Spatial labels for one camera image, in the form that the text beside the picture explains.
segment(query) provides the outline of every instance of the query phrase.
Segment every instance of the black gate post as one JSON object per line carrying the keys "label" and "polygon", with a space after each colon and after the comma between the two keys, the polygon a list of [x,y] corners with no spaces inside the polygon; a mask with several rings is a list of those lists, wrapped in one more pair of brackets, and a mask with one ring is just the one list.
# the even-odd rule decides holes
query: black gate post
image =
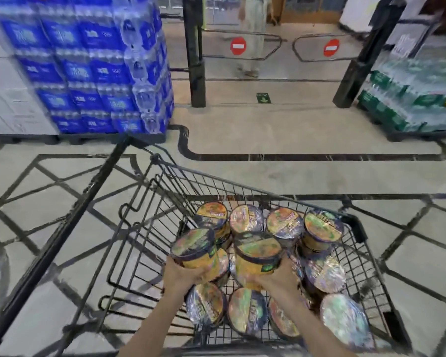
{"label": "black gate post", "polygon": [[357,59],[350,62],[335,93],[333,103],[336,107],[351,107],[405,7],[405,0],[381,0],[378,3],[369,23],[372,30],[364,41],[362,51]]}
{"label": "black gate post", "polygon": [[182,6],[192,107],[205,107],[205,62],[202,52],[203,0],[182,0]]}

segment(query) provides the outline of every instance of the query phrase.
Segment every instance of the red circular sign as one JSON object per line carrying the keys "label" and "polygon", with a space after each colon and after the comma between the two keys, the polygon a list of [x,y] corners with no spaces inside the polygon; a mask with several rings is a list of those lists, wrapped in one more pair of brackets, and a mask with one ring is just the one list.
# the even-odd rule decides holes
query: red circular sign
{"label": "red circular sign", "polygon": [[233,55],[241,55],[246,50],[246,40],[243,37],[235,37],[231,40],[231,52]]}
{"label": "red circular sign", "polygon": [[335,53],[339,50],[340,41],[339,39],[333,38],[331,41],[327,42],[324,46],[324,56],[326,58],[330,58],[334,56]]}

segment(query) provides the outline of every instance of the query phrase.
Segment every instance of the forearm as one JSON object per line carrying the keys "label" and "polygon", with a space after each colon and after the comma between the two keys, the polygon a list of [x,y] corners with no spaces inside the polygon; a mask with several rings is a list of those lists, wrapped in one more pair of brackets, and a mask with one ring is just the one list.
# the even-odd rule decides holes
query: forearm
{"label": "forearm", "polygon": [[309,352],[314,357],[357,357],[306,307],[298,293],[271,294],[285,314],[296,324]]}
{"label": "forearm", "polygon": [[183,297],[165,294],[140,329],[120,349],[118,357],[158,357],[162,351],[168,329],[183,304]]}

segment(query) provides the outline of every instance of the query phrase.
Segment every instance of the shopping cart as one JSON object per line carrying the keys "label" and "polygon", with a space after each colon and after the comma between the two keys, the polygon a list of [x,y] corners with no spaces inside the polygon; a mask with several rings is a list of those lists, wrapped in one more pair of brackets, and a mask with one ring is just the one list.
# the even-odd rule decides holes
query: shopping cart
{"label": "shopping cart", "polygon": [[[320,209],[318,206],[180,167],[165,149],[157,147],[159,153],[155,153],[148,148],[145,140],[126,136],[115,146],[66,220],[51,236],[40,257],[14,289],[9,303],[0,313],[0,341],[128,145],[147,151],[149,165],[145,171],[141,171],[138,165],[132,165],[138,179],[137,188],[130,201],[118,209],[118,228],[102,255],[81,306],[71,324],[63,329],[64,337],[57,356],[67,354],[65,350],[70,343],[85,332],[101,334],[121,344],[130,339],[160,299],[162,269],[172,242],[186,229],[196,227],[191,217],[203,203],[219,201],[229,211],[241,204],[251,204],[266,215],[276,207],[287,207],[303,213],[312,208]],[[359,303],[365,311],[373,334],[372,347],[376,350],[388,348],[409,351],[410,340],[367,245],[362,224],[355,216],[333,210],[330,212],[340,216],[345,224],[345,234],[334,251],[346,272],[347,283],[343,293]],[[115,252],[116,249],[113,260],[109,260],[112,258],[111,250]],[[99,312],[93,318],[86,315],[86,319],[83,319],[86,301],[93,294],[96,281],[103,273],[112,287],[111,293],[100,296]],[[236,288],[237,283],[231,277],[223,289],[229,296]],[[268,351],[294,347],[279,339],[269,324],[252,339],[241,337],[226,323],[215,330],[193,326],[184,306],[172,322],[166,345],[165,353],[171,355],[214,354],[221,352],[222,346],[225,354],[250,354],[255,346],[268,347]]]}

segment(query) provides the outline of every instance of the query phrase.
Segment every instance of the white pants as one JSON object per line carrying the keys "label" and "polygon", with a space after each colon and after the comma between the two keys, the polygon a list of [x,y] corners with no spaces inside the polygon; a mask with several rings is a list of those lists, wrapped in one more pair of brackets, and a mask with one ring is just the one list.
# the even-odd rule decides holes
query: white pants
{"label": "white pants", "polygon": [[[241,30],[252,32],[266,31],[266,15],[267,10],[262,0],[246,0],[245,11],[246,16],[241,23]],[[244,58],[262,58],[262,49],[264,47],[264,35],[242,35],[246,40],[246,51],[243,53]],[[243,71],[258,71],[259,63],[257,60],[242,60],[241,66]]]}

